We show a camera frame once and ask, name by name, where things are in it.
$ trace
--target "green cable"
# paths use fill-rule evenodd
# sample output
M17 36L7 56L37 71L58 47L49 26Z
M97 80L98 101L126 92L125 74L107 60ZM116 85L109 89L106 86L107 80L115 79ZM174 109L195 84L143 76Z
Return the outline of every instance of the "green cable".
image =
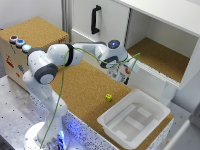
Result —
M107 63L107 62L105 62L105 61L103 61L103 60L98 59L98 58L97 58L96 56L94 56L92 53L90 53L90 52L88 52L88 51L86 51L86 50L84 50L84 49L81 49L81 48L75 48L75 49L80 49L80 50L82 50L82 51L88 53L89 55L91 55L92 57L94 57L95 59L97 59L98 61L101 61L101 62L103 62L103 63L105 63L105 64L110 64L110 65L120 65L120 64L123 64L123 63L125 63L125 62L130 61L130 60L133 59L133 58L137 58L137 57L140 56L140 53L138 53L138 54L134 55L132 58L130 58L130 59L126 60L126 61L122 61L122 62L120 62L120 63ZM52 123L53 123L53 121L54 121L54 118L55 118L55 115L56 115L56 112L57 112L57 109L58 109L58 104L59 104L60 97L61 97L62 90L63 90L64 74L65 74L65 61L66 61L66 58L67 58L67 54L68 54L68 53L69 53L69 50L67 50L67 52L66 52L66 54L65 54L65 57L64 57L63 71L62 71L61 90L60 90L59 98L58 98L58 101L57 101L57 104L56 104L56 109L55 109L55 111L54 111L54 114L53 114L53 118L52 118L52 120L51 120L51 123L50 123L50 125L49 125L49 127L48 127L48 129L47 129L47 131L46 131L46 133L45 133L45 136L44 136L43 140L42 140L40 149L42 148L42 145L43 145L43 143L44 143L44 140L45 140L45 138L46 138L46 136L47 136L47 133L49 132L49 129L50 129L50 127L51 127L51 125L52 125ZM135 60L133 66L132 66L132 68L131 68L131 72L132 72L132 70L133 70L133 67L135 66L136 61L137 61L137 59Z
M67 58L67 54L68 54L68 53L69 53L69 50L67 50L67 52L66 52L66 54L65 54L65 57L64 57L63 72L62 72L62 84L61 84L61 90L60 90L59 98L58 98L58 101L57 101L57 104L56 104L56 109L55 109L55 111L54 111L54 114L53 114L53 118L52 118L52 120L51 120L51 123L50 123L50 125L49 125L49 127L48 127L48 129L47 129L47 131L46 131L46 133L45 133L45 136L44 136L43 140L42 140L42 144L41 144L41 146L40 146L40 149L42 148L42 145L43 145L44 140L45 140L45 138L46 138L46 136L47 136L47 133L49 132L49 129L50 129L50 127L51 127L51 125L52 125L52 123L53 123L53 121L54 121L54 118L55 118L55 116L56 116L56 112L57 112L57 109L58 109L58 104L59 104L60 97L61 97L62 90L63 90L64 74L65 74L65 61L66 61L66 58Z

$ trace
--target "robotic arm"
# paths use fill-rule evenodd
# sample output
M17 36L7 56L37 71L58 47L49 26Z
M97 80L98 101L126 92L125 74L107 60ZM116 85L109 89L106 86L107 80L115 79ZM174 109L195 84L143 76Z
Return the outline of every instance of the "robotic arm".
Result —
M67 113L68 108L64 100L60 98L54 121L43 141L45 133L54 116L56 104L59 99L59 96L53 91L49 84L54 80L58 72L57 66L63 65L64 56L68 49L69 52L66 56L65 66L78 65L83 58L83 50L81 49L85 49L87 52L97 57L99 65L102 68L108 69L107 74L118 82L123 82L125 80L124 75L118 72L119 65L124 65L129 69L133 69L134 72L139 70L137 64L132 68L136 61L134 58L128 62L124 62L130 59L131 56L117 40L110 41L108 46L106 46L104 42L76 43L73 46L70 44L55 44L49 47L47 53L41 48L31 49L27 55L29 70L24 74L23 81L29 92L38 98L49 112L45 118L45 124L33 139L38 142L36 142L37 146L40 146L43 142L43 149L50 149L49 143L52 141L55 142L55 139L60 137L63 131L62 116ZM123 64L108 64L120 62L123 62Z

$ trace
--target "brown box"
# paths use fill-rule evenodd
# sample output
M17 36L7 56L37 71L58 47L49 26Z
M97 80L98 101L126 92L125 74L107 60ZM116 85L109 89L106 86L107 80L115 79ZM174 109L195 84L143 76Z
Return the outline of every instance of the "brown box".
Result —
M22 76L29 69L27 55L15 45L10 44L9 38L17 35L32 47L41 47L45 51L52 44L69 43L69 35L48 23L40 17L27 20L0 31L0 50L7 75L26 89Z

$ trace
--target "white plastic bin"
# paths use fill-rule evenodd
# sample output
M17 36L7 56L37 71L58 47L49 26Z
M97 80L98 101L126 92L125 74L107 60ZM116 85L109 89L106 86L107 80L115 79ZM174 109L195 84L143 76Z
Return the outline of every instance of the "white plastic bin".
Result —
M170 109L140 90L133 90L97 121L125 149L137 148L169 115Z

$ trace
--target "black handle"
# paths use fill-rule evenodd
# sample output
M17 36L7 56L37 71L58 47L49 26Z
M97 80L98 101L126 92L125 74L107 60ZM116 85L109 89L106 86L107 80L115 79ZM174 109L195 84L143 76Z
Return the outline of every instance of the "black handle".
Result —
M96 12L101 10L101 7L96 5L96 8L92 10L92 24L91 24L91 31L92 34L98 33L100 30L96 28Z

